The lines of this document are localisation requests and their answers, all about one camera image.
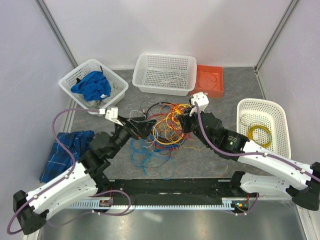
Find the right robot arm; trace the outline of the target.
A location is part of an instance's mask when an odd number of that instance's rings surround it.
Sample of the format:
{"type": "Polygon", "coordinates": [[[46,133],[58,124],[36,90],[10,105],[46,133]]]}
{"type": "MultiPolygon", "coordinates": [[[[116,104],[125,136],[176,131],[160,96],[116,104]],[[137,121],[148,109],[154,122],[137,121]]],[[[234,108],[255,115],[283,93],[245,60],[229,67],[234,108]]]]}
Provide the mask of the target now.
{"type": "Polygon", "coordinates": [[[254,180],[248,173],[234,173],[229,184],[233,196],[275,193],[291,197],[296,205],[307,210],[319,210],[319,162],[307,164],[273,153],[246,136],[224,128],[222,121],[212,113],[183,113],[177,119],[184,133],[193,133],[221,158],[251,165],[270,174],[254,180]]]}

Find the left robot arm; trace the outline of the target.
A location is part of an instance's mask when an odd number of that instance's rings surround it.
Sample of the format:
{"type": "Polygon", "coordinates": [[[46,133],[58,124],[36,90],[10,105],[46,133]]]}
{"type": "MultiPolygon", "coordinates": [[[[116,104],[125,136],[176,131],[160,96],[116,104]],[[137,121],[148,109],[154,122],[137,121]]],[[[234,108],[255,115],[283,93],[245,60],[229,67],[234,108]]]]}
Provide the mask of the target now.
{"type": "Polygon", "coordinates": [[[114,123],[112,134],[100,131],[89,143],[79,160],[72,157],[71,166],[46,184],[13,195],[13,219],[20,225],[19,233],[30,235],[41,229],[56,213],[86,197],[106,196],[110,191],[104,170],[110,166],[122,147],[131,138],[147,139],[156,120],[145,117],[106,117],[114,123]]]}

